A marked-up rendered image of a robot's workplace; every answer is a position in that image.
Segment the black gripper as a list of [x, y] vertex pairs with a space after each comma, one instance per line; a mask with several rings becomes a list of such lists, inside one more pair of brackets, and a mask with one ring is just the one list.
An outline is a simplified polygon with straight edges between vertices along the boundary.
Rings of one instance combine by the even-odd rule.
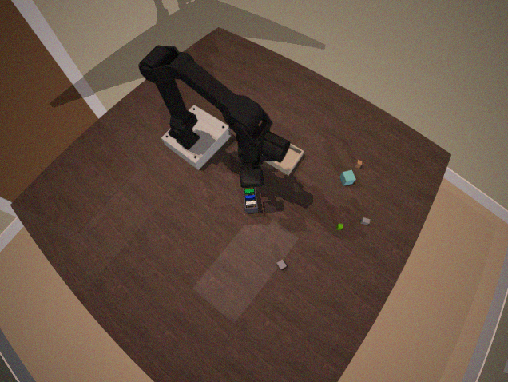
[[263, 170], [258, 165], [260, 153], [258, 147], [252, 150], [242, 149], [238, 146], [240, 185], [244, 188], [261, 187], [264, 184]]

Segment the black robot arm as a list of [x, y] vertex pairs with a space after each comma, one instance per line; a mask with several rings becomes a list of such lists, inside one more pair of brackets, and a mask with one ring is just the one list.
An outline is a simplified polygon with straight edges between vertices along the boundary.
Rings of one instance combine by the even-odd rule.
[[183, 148], [190, 149], [200, 139], [192, 131], [198, 120], [185, 108], [175, 79], [182, 80], [217, 107], [229, 128], [237, 134], [239, 147], [246, 150], [258, 147], [258, 165], [263, 161], [281, 163], [285, 158], [291, 142], [270, 132], [273, 122], [262, 107], [247, 96], [234, 94], [188, 53], [180, 52], [175, 46], [157, 45], [141, 60], [139, 69], [145, 79], [156, 83], [171, 115], [168, 134]]

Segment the light teal cube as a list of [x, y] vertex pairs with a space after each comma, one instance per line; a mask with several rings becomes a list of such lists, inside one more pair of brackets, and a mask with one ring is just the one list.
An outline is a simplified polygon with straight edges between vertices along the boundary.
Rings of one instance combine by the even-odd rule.
[[352, 172], [352, 170], [349, 170], [349, 171], [346, 171], [346, 172], [342, 172], [341, 176], [340, 176], [340, 179], [343, 183], [343, 186], [344, 185], [350, 185], [352, 184], [356, 179], [355, 179], [355, 175], [354, 173]]

